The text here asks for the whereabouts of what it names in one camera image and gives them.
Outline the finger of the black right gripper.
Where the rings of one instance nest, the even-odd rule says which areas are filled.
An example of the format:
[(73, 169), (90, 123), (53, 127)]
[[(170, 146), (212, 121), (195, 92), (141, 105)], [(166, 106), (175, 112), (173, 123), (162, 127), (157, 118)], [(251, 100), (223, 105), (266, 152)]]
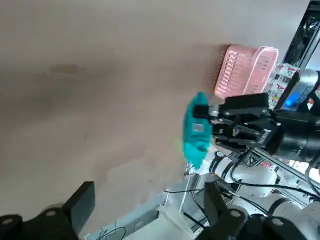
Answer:
[(195, 118), (217, 121), (267, 121), (273, 117), (267, 93), (227, 97), (223, 104), (193, 107)]
[(219, 118), (212, 121), (214, 143), (236, 153), (264, 147), (271, 134), (269, 117), (244, 122), (241, 118)]

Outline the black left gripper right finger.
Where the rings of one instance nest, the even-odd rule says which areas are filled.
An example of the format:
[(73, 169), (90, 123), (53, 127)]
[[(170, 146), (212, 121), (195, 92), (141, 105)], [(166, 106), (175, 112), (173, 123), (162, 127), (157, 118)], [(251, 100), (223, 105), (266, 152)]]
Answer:
[(305, 240), (295, 224), (280, 216), (249, 215), (244, 208), (227, 207), (214, 182), (204, 184), (204, 214), (209, 227), (201, 240)]

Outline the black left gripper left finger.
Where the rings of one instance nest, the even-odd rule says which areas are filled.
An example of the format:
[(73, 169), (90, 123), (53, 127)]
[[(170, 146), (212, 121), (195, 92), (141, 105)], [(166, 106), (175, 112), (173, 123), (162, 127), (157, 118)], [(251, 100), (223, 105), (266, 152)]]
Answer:
[(2, 240), (77, 240), (96, 205), (95, 183), (85, 181), (62, 206), (29, 220), (19, 214), (0, 217)]

